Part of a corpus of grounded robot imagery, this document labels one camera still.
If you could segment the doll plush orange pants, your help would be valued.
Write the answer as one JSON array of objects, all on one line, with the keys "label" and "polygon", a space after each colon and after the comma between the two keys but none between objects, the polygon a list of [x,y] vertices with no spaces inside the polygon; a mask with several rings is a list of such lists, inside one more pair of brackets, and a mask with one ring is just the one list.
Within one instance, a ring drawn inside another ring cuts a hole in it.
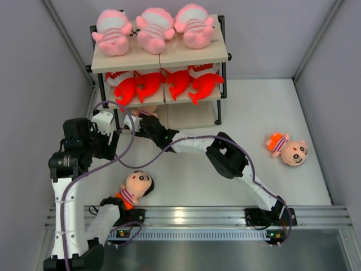
[{"label": "doll plush orange pants", "polygon": [[157,110],[157,106],[142,106],[131,110],[131,114],[135,117],[146,117],[146,116],[157,117],[156,110]]}]

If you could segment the red shark plush mouth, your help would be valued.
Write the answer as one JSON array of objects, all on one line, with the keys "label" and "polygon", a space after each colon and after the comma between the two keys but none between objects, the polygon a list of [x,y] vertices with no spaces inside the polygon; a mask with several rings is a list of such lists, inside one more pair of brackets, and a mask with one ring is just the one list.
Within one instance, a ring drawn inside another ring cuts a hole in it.
[{"label": "red shark plush mouth", "polygon": [[207,98],[216,84],[224,83],[224,78],[219,74],[219,63],[190,65],[188,74],[192,78],[192,88],[195,93],[189,93],[192,103],[198,105],[200,100]]}]

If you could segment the pink striped plush table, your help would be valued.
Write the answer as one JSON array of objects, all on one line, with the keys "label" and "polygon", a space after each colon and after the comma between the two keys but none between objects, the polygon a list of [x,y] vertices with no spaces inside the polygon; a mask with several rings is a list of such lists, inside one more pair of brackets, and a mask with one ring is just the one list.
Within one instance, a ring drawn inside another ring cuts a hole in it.
[{"label": "pink striped plush table", "polygon": [[175,17],[174,28],[183,34],[184,43],[192,49],[202,49],[214,36],[214,18],[200,5],[183,6]]},{"label": "pink striped plush table", "polygon": [[175,35],[174,18],[164,8],[151,7],[136,18],[140,29],[137,40],[141,47],[151,54],[160,54],[166,48],[166,40]]}]

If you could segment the pink striped plush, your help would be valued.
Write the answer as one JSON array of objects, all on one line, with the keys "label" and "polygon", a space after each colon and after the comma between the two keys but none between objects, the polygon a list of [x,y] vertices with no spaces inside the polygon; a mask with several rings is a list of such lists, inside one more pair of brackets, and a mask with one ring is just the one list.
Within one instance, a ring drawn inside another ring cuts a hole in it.
[{"label": "pink striped plush", "polygon": [[124,10],[104,10],[91,35],[99,50],[107,56],[125,55],[129,50],[128,35],[132,31]]}]

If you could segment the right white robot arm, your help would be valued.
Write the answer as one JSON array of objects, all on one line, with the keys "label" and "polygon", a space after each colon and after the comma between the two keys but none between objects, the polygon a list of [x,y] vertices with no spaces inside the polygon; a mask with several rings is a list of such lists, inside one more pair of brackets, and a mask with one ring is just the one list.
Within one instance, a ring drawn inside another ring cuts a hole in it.
[{"label": "right white robot arm", "polygon": [[226,133],[191,136],[167,129],[152,115],[136,118],[136,136],[152,140],[163,152],[204,155],[214,169],[226,179],[235,179],[256,201],[256,208],[245,209],[246,224],[256,229],[269,226],[296,226],[294,209],[272,193],[256,176],[250,156]]}]

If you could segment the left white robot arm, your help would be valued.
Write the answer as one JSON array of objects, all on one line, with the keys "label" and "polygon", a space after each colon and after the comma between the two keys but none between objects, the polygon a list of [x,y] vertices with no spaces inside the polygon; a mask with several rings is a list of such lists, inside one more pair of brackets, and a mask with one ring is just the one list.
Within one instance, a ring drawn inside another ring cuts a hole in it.
[{"label": "left white robot arm", "polygon": [[113,160],[120,134],[113,130],[110,114],[92,119],[77,118],[63,124],[61,148],[49,160],[55,194],[54,246],[44,260],[44,270],[101,270],[104,245],[114,225],[127,220],[121,199],[101,201],[97,215],[85,227],[83,178],[90,173],[93,158]]}]

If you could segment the doll plush near left arm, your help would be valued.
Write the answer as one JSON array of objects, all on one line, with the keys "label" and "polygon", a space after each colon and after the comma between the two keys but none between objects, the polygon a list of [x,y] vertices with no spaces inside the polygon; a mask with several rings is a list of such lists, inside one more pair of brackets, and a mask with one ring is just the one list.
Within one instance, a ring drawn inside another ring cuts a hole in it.
[{"label": "doll plush near left arm", "polygon": [[138,205],[139,199],[152,192],[154,187],[154,180],[148,173],[136,170],[127,176],[115,197],[120,198],[129,211]]}]

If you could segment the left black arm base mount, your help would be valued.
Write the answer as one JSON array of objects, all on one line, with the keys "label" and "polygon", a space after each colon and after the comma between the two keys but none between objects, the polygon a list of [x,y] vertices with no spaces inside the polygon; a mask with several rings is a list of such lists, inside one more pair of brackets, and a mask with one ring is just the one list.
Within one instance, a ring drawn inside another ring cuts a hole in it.
[{"label": "left black arm base mount", "polygon": [[145,221],[146,210],[142,208],[133,208],[125,211],[123,223],[139,222],[141,224]]}]

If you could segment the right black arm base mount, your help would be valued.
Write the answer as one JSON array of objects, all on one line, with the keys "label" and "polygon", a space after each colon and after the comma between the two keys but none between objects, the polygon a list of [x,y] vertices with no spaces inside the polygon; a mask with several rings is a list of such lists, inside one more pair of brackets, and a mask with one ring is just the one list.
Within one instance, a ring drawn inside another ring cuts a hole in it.
[{"label": "right black arm base mount", "polygon": [[270,227],[272,223],[264,211],[258,208],[246,208],[245,220],[247,226],[251,226],[256,230],[265,230]]}]

